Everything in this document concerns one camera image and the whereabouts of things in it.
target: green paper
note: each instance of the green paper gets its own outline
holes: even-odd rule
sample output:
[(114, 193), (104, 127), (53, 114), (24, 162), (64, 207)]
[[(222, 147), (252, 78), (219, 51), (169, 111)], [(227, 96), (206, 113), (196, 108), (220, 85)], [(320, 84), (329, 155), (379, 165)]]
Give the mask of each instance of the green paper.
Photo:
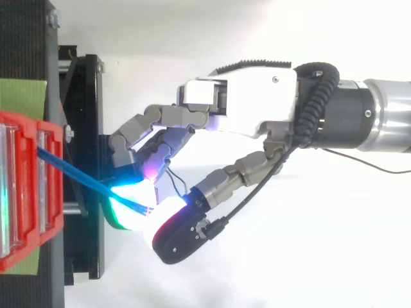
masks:
[(0, 110), (43, 120), (47, 82), (0, 79)]
[(36, 247), (24, 260), (0, 275), (37, 275), (40, 247)]
[[(0, 110), (43, 120), (47, 82), (42, 80), (0, 79)], [(40, 247), (5, 271), (9, 275), (37, 275)]]

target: coiled cable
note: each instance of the coiled cable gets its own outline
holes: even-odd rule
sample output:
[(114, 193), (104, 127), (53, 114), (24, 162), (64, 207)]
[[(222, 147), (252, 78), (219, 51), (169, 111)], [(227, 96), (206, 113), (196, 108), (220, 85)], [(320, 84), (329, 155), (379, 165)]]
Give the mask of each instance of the coiled cable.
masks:
[(317, 72), (321, 72), (318, 84), (306, 101), (302, 102), (301, 112), (295, 120), (293, 145), (305, 148), (312, 142), (317, 132), (320, 118), (340, 81), (340, 73), (335, 66), (322, 62), (303, 64), (294, 70), (301, 78), (312, 77)]

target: black panel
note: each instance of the black panel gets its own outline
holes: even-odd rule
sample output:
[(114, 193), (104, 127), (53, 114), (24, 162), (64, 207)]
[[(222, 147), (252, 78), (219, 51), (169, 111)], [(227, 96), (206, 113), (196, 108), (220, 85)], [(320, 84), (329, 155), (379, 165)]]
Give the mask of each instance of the black panel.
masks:
[[(97, 71), (100, 59), (87, 55), (72, 60), (69, 71), (60, 74), (64, 91), (64, 113), (74, 131), (74, 138), (67, 144), (72, 164), (93, 178), (102, 179), (100, 170), (105, 163), (101, 156), (106, 149), (105, 139), (100, 141), (101, 74)], [(65, 215), (64, 258), (65, 283), (73, 284), (73, 273), (88, 272), (90, 279), (99, 279), (104, 273), (104, 215), (101, 203), (106, 197), (80, 186), (87, 215)], [(64, 177), (64, 201), (78, 203), (73, 183)]]

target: silver cylinder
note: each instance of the silver cylinder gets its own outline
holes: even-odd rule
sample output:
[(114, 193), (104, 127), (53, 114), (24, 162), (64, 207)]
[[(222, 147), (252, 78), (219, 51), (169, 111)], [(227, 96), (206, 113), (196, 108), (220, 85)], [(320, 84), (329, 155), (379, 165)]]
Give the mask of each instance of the silver cylinder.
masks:
[(365, 80), (373, 98), (374, 124), (360, 151), (404, 152), (411, 147), (411, 83)]

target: metal rod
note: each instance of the metal rod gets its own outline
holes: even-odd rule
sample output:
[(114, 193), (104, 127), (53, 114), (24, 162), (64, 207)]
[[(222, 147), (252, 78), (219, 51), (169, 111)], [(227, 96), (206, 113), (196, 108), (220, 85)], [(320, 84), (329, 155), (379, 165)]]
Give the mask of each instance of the metal rod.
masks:
[(63, 213), (66, 215), (80, 215), (82, 212), (77, 202), (64, 202)]
[(58, 61), (58, 72), (59, 73), (66, 73), (70, 68), (70, 60), (59, 60)]

